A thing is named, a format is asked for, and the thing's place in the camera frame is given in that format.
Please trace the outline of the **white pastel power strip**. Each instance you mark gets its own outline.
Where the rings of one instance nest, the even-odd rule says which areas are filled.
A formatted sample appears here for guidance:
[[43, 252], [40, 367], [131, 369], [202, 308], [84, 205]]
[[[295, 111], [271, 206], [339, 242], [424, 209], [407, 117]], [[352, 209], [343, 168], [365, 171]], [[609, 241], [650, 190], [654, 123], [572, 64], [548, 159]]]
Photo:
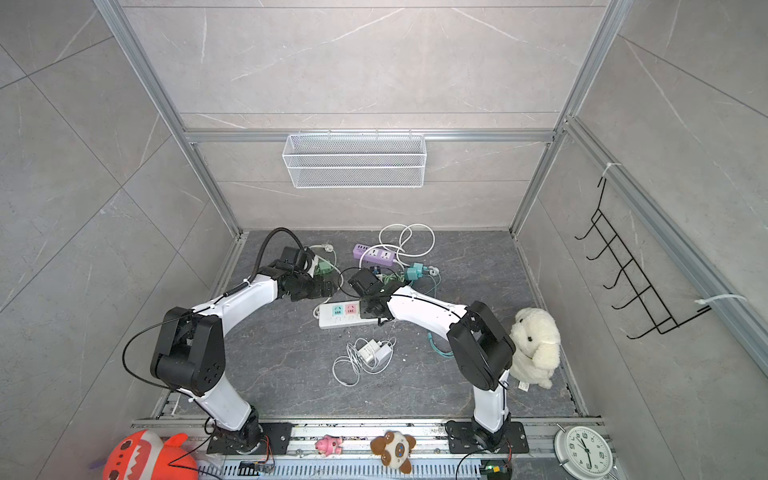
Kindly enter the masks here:
[[361, 309], [359, 300], [322, 303], [313, 315], [324, 330], [379, 324], [378, 317], [371, 317]]

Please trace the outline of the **white charger with cable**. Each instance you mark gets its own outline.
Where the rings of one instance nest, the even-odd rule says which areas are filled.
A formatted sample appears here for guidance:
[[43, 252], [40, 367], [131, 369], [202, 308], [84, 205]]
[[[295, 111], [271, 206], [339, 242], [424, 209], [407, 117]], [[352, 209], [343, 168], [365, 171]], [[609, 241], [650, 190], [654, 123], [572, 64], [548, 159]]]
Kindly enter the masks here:
[[[389, 343], [391, 345], [394, 354], [394, 347], [397, 344], [395, 337], [381, 341], [358, 338], [354, 343], [347, 343], [346, 353], [337, 357], [331, 366], [333, 378], [340, 385], [352, 388], [360, 382], [363, 373], [366, 375], [379, 375], [386, 371], [392, 361], [393, 354], [391, 360], [387, 364], [376, 366], [374, 363], [374, 353], [384, 343]], [[348, 366], [351, 369], [354, 374], [353, 381], [348, 382], [339, 376], [337, 368], [342, 365]]]

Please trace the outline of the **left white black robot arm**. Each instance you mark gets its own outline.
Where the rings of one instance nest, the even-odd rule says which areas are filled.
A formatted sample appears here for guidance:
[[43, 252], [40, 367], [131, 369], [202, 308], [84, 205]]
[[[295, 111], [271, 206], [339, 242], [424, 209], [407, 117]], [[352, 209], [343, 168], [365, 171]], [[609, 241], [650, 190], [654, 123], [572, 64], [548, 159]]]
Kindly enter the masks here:
[[158, 329], [149, 360], [150, 380], [126, 368], [132, 377], [187, 396], [213, 421], [212, 435], [240, 454], [266, 442], [259, 413], [226, 377], [226, 335], [258, 309], [284, 297], [291, 301], [330, 298], [336, 286], [317, 276], [318, 258], [286, 227], [270, 231], [254, 267], [240, 284], [191, 309], [175, 307]]

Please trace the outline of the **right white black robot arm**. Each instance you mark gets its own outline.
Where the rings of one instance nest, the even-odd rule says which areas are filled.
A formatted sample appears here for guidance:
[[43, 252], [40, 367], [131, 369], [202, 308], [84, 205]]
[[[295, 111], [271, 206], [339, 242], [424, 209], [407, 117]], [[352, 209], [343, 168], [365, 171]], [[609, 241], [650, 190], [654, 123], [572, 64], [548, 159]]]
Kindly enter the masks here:
[[502, 447], [511, 425], [506, 390], [516, 347], [492, 310], [480, 301], [452, 304], [403, 282], [385, 283], [365, 269], [348, 284], [363, 312], [380, 320], [410, 322], [449, 342], [458, 370], [473, 386], [470, 445], [489, 452]]

